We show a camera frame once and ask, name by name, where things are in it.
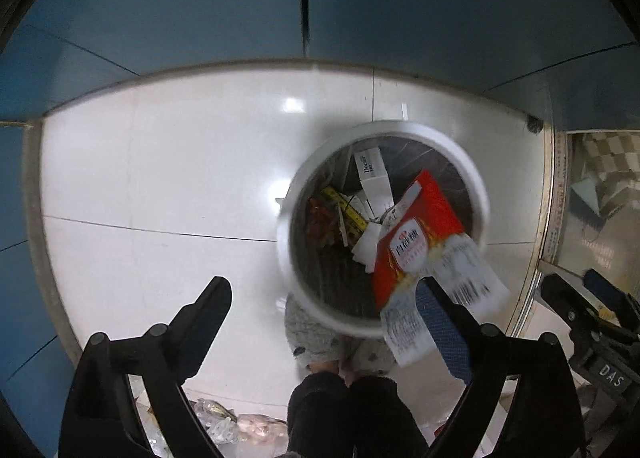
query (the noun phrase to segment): crumpled plastic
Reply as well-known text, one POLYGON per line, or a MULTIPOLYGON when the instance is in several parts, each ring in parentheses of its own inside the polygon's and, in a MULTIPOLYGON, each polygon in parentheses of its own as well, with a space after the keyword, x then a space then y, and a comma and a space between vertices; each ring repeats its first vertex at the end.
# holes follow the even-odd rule
POLYGON ((140 422, 142 422, 146 439, 149 441, 149 445, 151 446, 153 453, 159 458, 174 458, 174 455, 164 439, 162 431, 160 431, 158 424, 156 424, 155 418, 149 414, 148 408, 136 403, 136 409, 138 410, 140 422))
POLYGON ((133 398, 138 398, 142 393, 145 392, 145 383, 142 380, 140 375, 128 375, 129 376, 129 386, 131 388, 131 394, 133 398))
POLYGON ((193 406, 193 411, 205 427, 210 427, 214 420, 217 422, 223 418, 230 418, 233 422, 238 421, 233 409, 227 409, 219 402, 209 398, 199 398, 193 406))
POLYGON ((215 425, 207 429, 207 434, 211 441, 220 445, 223 443, 238 442, 238 424, 229 417, 219 420, 215 425))
POLYGON ((238 416, 240 438, 254 443, 272 443, 287 437, 287 424, 283 420, 265 414, 241 414, 238 416))

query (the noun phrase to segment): trash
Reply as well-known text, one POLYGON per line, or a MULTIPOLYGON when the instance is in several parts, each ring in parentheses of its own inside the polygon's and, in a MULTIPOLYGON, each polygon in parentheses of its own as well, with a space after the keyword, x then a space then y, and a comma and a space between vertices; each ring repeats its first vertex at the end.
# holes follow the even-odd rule
POLYGON ((223 443, 237 443, 238 442, 238 424, 231 420, 230 417, 219 420, 215 425, 207 429, 207 434, 211 438, 211 441, 220 445, 223 443))
POLYGON ((238 421, 232 410, 230 411, 219 402, 208 398, 199 398, 193 406, 193 412, 203 427, 207 429, 225 418, 230 418, 233 422, 238 421))
POLYGON ((384 218, 373 276, 385 341, 401 366, 435 348, 415 305, 416 285, 425 276, 479 321, 509 294, 423 170, 384 218))
POLYGON ((136 409, 138 410, 138 416, 142 423, 142 428, 145 430, 146 439, 151 446, 153 453, 159 458, 174 458, 169 446, 164 439, 164 435, 158 427, 156 418, 149 413, 150 408, 143 406, 136 402, 136 409))
POLYGON ((265 414, 241 414, 238 416, 238 431, 245 440, 271 443, 287 437, 287 423, 265 414))
POLYGON ((360 184, 376 218, 394 206, 394 196, 386 173, 380 148, 371 148, 353 155, 360 184))
POLYGON ((344 216, 342 215, 342 209, 337 205, 336 210, 338 212, 338 229, 340 230, 340 236, 342 237, 342 244, 345 247, 349 246, 349 239, 347 237, 347 227, 344 225, 344 216))
POLYGON ((317 248, 333 245, 337 239, 337 215, 321 197, 309 199, 305 234, 317 248))
POLYGON ((354 195, 351 205, 353 206, 354 209, 357 210, 357 212, 360 213, 360 216, 362 216, 367 221, 371 222, 376 219, 376 215, 373 213, 373 210, 371 209, 371 205, 369 204, 369 200, 367 200, 367 194, 364 192, 364 189, 361 191, 358 191, 354 195))
POLYGON ((322 196, 340 207, 341 212, 343 212, 344 228, 347 233, 348 245, 349 247, 354 247, 367 228, 367 221, 351 205, 351 202, 353 202, 356 197, 346 197, 338 193, 333 187, 325 187, 322 189, 322 196))
POLYGON ((353 261, 365 266, 365 272, 371 274, 376 266, 376 254, 382 225, 370 222, 360 239, 353 247, 353 261))
POLYGON ((131 394, 133 395, 133 398, 136 399, 145 392, 145 383, 140 375, 128 375, 128 377, 131 394))

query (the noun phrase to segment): black pants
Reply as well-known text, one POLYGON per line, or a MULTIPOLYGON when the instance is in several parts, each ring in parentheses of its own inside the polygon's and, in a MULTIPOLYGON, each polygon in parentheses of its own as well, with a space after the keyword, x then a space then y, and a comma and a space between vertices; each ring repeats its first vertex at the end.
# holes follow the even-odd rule
POLYGON ((420 458, 427 443, 390 378, 363 377, 347 388, 335 374, 309 375, 287 410, 289 450, 304 458, 420 458))

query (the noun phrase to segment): floor tile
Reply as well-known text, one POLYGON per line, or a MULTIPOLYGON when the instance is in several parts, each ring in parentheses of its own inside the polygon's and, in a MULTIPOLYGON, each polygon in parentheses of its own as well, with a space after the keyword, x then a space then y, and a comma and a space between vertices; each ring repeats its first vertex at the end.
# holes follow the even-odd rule
POLYGON ((224 276, 232 285, 231 310, 186 387, 286 406, 300 376, 278 306, 287 292, 275 243, 45 220, 56 281, 81 345, 99 330, 117 339, 169 322, 213 276, 224 276))
POLYGON ((44 120, 45 215, 130 225, 129 155, 136 89, 81 99, 44 120))
POLYGON ((249 69, 141 86, 134 226, 275 240, 276 198, 333 133, 371 120, 370 72, 249 69))
POLYGON ((533 248, 533 243, 488 245, 484 252, 484 256, 491 268, 511 292, 502 309, 484 320, 495 324, 503 331, 509 326, 511 316, 522 292, 533 255, 533 248))
POLYGON ((526 117, 496 102, 436 83, 375 75, 374 120, 420 122, 455 140, 473 159, 490 199, 489 243, 532 242, 544 170, 543 135, 526 117))
POLYGON ((555 333, 558 336, 567 359, 574 354, 574 342, 569 337, 570 330, 567 324, 558 314, 534 301, 521 337, 538 340, 545 332, 555 333))
POLYGON ((418 425, 446 421, 465 389, 437 351, 405 368, 396 366, 389 376, 398 383, 398 395, 418 425))

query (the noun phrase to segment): blue wall panel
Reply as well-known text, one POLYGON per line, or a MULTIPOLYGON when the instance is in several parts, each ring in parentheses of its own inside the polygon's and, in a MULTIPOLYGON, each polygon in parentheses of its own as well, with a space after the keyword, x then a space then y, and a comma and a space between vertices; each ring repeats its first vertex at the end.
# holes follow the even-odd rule
POLYGON ((300 0, 37 0, 26 22, 139 74, 302 56, 300 0))
POLYGON ((62 415, 73 376, 71 361, 55 338, 2 388, 18 422, 47 458, 52 458, 58 449, 62 415))
POLYGON ((60 102, 132 77, 111 62, 21 25, 0 55, 0 120, 39 117, 60 102))
POLYGON ((310 56, 473 90, 633 41, 608 0, 310 0, 310 56))
POLYGON ((0 252, 0 383, 56 336, 40 295, 28 242, 0 252))
POLYGON ((0 250, 27 239, 22 210, 21 160, 22 128, 0 126, 0 250))
POLYGON ((589 55, 485 94, 564 131, 640 129, 640 47, 589 55))

